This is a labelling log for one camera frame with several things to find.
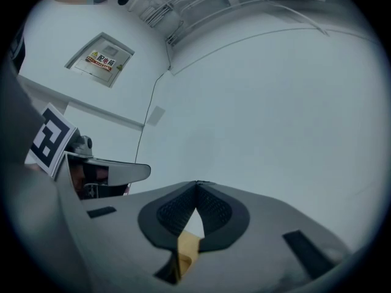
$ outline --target white cable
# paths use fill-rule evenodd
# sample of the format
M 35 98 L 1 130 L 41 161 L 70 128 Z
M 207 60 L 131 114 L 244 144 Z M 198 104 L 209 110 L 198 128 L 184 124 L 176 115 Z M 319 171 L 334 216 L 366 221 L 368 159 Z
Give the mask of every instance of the white cable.
M 305 16 L 304 14 L 302 14 L 302 13 L 300 13 L 300 12 L 298 12 L 298 11 L 295 11 L 295 10 L 289 8 L 289 7 L 285 7 L 285 6 L 282 5 L 282 4 L 276 4 L 276 3 L 274 3 L 274 2 L 270 2 L 269 0 L 266 0 L 266 1 L 267 1 L 268 4 L 273 5 L 274 7 L 283 8 L 283 9 L 285 9 L 285 10 L 291 11 L 291 12 L 293 12 L 293 13 L 295 13 L 295 14 L 297 14 L 297 15 L 303 17 L 303 18 L 305 18 L 308 22 L 310 22 L 310 24 L 312 24 L 312 26 L 314 26 L 314 27 L 316 27 L 317 29 L 319 29 L 319 31 L 321 31 L 324 35 L 330 37 L 330 35 L 327 33 L 327 31 L 326 31 L 325 29 L 323 29 L 316 21 L 314 21 L 314 20 L 312 20 L 311 18 Z

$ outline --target gray rectangular patch on wall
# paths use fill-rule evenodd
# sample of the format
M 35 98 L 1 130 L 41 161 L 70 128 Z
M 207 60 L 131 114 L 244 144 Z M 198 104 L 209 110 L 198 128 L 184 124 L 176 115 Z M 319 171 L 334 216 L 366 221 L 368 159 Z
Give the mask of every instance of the gray rectangular patch on wall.
M 149 116 L 149 118 L 147 120 L 147 123 L 152 126 L 156 126 L 158 124 L 158 122 L 160 121 L 160 118 L 165 113 L 165 111 L 166 111 L 165 109 L 162 109 L 161 107 L 155 106 L 155 108 L 153 109 L 153 112 L 151 113 L 151 115 Z

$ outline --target electrical distribution box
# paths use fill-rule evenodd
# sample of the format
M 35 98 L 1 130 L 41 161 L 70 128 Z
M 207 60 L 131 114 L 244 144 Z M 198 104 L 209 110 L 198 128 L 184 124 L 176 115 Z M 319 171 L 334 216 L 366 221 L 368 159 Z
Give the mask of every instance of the electrical distribution box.
M 76 53 L 67 68 L 112 87 L 134 51 L 102 33 Z

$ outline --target black and white square marker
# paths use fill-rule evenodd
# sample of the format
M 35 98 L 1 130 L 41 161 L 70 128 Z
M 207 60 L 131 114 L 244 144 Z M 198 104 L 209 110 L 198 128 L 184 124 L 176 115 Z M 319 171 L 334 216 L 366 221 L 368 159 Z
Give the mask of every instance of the black and white square marker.
M 50 103 L 42 112 L 45 124 L 40 128 L 30 149 L 30 155 L 50 176 L 76 128 Z

